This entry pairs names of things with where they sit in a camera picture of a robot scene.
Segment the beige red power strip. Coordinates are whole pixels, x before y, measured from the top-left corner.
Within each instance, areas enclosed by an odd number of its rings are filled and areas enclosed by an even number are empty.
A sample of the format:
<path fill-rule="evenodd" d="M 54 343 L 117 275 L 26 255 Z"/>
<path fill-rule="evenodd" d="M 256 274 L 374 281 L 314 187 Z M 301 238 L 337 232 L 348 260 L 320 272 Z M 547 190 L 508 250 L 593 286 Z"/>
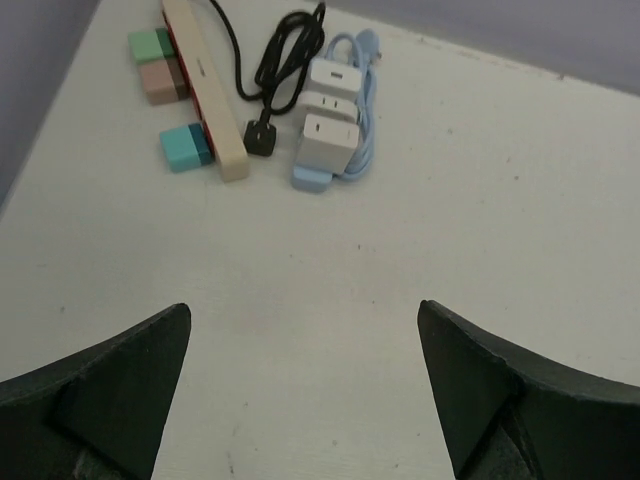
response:
<path fill-rule="evenodd" d="M 191 6 L 164 0 L 162 11 L 222 180 L 247 178 L 248 153 Z"/>

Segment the white USB charger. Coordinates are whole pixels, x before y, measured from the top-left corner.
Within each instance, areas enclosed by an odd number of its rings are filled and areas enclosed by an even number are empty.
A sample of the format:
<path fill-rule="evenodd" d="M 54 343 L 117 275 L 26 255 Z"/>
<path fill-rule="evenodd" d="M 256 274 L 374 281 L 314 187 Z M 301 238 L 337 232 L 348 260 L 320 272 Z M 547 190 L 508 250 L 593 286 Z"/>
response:
<path fill-rule="evenodd" d="M 361 85 L 362 73 L 351 65 L 322 57 L 316 57 L 310 63 L 307 78 L 309 90 L 354 99 Z"/>

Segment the large white charger block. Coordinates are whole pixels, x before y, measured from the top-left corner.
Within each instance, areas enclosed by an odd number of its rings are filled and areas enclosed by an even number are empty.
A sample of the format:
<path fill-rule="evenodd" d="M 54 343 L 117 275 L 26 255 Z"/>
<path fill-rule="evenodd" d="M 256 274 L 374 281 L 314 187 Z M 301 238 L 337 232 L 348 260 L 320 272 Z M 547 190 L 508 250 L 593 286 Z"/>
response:
<path fill-rule="evenodd" d="M 360 130 L 355 123 L 307 114 L 295 164 L 341 175 L 359 146 L 359 137 Z"/>

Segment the light blue power strip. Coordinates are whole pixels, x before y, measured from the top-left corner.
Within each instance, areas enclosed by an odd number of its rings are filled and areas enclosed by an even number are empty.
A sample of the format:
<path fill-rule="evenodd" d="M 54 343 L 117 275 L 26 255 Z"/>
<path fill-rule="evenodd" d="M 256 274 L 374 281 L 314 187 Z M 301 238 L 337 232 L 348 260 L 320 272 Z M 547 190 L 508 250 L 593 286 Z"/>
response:
<path fill-rule="evenodd" d="M 326 191 L 335 178 L 342 181 L 357 181 L 367 173 L 373 162 L 375 155 L 374 103 L 377 93 L 375 62 L 380 58 L 379 36 L 371 29 L 365 29 L 356 35 L 340 33 L 329 42 L 326 53 L 317 57 L 348 64 L 361 71 L 360 92 L 354 99 L 343 98 L 354 102 L 359 110 L 359 117 L 355 124 L 360 130 L 360 143 L 341 175 L 296 165 L 294 158 L 291 185 L 297 190 L 311 193 Z M 304 120 L 296 119 L 299 127 L 297 150 Z"/>

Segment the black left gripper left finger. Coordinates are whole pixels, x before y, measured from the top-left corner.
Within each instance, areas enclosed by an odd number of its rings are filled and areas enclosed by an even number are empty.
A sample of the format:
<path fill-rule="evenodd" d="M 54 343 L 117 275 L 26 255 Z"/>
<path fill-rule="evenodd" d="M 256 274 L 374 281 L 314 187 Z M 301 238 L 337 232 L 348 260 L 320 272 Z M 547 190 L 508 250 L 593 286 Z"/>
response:
<path fill-rule="evenodd" d="M 178 303 L 2 382 L 2 478 L 151 478 L 190 332 Z"/>

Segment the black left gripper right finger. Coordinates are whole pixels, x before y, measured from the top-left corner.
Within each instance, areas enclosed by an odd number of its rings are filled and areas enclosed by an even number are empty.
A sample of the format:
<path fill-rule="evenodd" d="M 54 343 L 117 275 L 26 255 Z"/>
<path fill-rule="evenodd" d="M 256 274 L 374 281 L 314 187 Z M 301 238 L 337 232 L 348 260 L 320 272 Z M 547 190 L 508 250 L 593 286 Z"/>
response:
<path fill-rule="evenodd" d="M 638 387 L 552 361 L 433 300 L 417 324 L 455 478 L 638 478 Z"/>

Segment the white folding-prong adapter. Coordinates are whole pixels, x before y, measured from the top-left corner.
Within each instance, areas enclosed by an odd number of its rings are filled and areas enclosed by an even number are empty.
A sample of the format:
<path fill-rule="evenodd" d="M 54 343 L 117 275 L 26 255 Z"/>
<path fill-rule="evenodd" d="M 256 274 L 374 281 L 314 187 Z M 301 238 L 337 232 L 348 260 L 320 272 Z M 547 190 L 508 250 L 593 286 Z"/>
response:
<path fill-rule="evenodd" d="M 359 110 L 354 102 L 311 90 L 300 94 L 294 111 L 295 118 L 300 121 L 313 114 L 355 124 L 359 117 Z"/>

